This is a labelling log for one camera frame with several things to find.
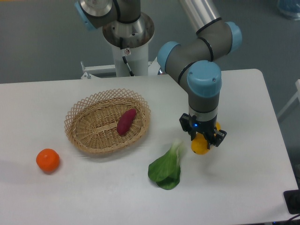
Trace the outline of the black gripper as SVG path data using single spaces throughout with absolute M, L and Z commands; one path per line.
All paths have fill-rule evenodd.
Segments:
M 194 140 L 196 133 L 203 134 L 207 141 L 207 149 L 210 150 L 211 146 L 218 147 L 227 135 L 224 130 L 217 130 L 217 116 L 208 121 L 199 121 L 196 116 L 190 116 L 183 113 L 179 118 L 180 125 L 184 132 L 190 135 L 190 140 Z

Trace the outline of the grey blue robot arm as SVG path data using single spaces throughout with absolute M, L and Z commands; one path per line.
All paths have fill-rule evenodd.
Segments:
M 222 78 L 215 60 L 238 49 L 242 34 L 235 23 L 222 20 L 211 0 L 183 0 L 181 5 L 197 38 L 186 46 L 167 42 L 157 62 L 188 94 L 189 111 L 180 117 L 183 131 L 192 139 L 202 134 L 207 147 L 219 146 L 226 132 L 216 126 Z M 75 8 L 87 29 L 102 29 L 118 77 L 148 74 L 148 43 L 155 28 L 140 1 L 78 0 Z

